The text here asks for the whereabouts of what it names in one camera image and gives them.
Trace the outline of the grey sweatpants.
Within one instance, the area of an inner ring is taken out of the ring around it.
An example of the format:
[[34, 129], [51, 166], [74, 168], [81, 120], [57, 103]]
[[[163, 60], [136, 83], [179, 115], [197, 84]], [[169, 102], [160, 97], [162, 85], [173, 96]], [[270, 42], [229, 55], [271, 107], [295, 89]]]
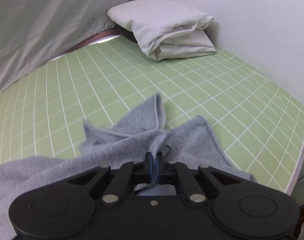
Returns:
[[0, 239], [12, 239], [15, 231], [8, 217], [10, 204], [21, 194], [85, 172], [99, 165], [120, 168], [143, 161], [145, 154], [162, 153], [165, 161], [190, 169], [208, 165], [249, 181], [254, 175], [233, 167], [220, 148], [210, 124], [197, 116], [176, 128], [165, 129], [166, 112], [159, 94], [133, 108], [107, 129], [84, 122], [81, 156], [70, 160], [34, 155], [0, 165]]

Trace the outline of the green grid cutting mat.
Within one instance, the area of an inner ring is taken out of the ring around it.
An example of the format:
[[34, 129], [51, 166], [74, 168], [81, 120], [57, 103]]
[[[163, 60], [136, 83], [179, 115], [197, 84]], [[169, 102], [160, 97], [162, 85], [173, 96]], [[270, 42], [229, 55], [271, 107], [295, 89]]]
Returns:
[[234, 166], [293, 191], [304, 160], [304, 105], [226, 50], [155, 62], [123, 37], [53, 59], [0, 94], [0, 164], [76, 157], [84, 119], [110, 126], [155, 93], [168, 129], [204, 116]]

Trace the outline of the folded white cloth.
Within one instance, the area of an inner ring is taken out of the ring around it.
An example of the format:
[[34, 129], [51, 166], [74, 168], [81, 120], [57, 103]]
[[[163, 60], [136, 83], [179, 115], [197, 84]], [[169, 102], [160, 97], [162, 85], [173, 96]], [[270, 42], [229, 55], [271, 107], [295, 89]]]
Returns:
[[205, 29], [214, 17], [177, 0], [135, 0], [112, 7], [109, 18], [133, 33], [149, 59], [161, 61], [216, 53]]

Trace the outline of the grey printed bed sheet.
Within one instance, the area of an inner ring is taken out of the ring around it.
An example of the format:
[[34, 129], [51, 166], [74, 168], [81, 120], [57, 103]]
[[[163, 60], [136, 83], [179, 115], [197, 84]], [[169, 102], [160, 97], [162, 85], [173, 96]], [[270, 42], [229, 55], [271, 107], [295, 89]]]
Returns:
[[113, 27], [108, 10], [133, 0], [0, 0], [0, 93], [32, 70]]

